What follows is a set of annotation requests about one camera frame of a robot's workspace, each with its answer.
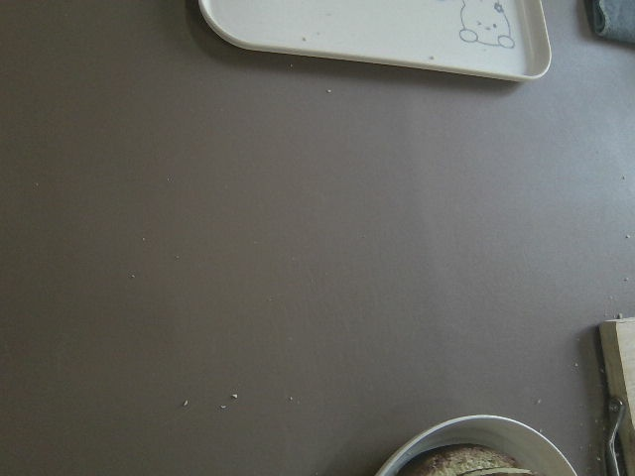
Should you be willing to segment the bread slice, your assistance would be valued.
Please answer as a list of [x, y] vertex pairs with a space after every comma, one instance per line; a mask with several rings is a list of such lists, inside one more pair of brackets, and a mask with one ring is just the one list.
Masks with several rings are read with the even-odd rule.
[[512, 456], [488, 446], [455, 444], [438, 447], [412, 458], [399, 475], [536, 475]]

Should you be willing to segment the cream rabbit tray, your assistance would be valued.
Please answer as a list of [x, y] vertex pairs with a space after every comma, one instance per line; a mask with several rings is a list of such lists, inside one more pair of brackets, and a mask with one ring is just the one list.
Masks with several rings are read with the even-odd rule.
[[552, 61], [539, 1], [201, 1], [206, 24], [249, 51], [528, 81]]

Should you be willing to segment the white round plate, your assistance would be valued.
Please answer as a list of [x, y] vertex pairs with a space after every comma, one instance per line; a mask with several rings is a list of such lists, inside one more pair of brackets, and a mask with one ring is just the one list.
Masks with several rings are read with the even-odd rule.
[[490, 415], [452, 418], [417, 434], [399, 447], [377, 473], [396, 475], [423, 453], [460, 444], [488, 446], [542, 475], [576, 475], [566, 457], [537, 430], [509, 417]]

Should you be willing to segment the wooden cutting board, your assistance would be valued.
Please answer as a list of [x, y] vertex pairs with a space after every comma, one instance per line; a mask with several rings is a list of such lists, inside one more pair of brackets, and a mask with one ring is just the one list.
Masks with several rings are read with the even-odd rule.
[[634, 474], [634, 318], [602, 322], [599, 334], [608, 388], [608, 475]]

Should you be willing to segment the grey folded cloth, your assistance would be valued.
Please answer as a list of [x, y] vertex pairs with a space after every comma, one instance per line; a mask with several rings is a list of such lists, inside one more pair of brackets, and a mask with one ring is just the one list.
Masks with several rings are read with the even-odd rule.
[[634, 45], [634, 0], [587, 0], [584, 7], [589, 27], [596, 36]]

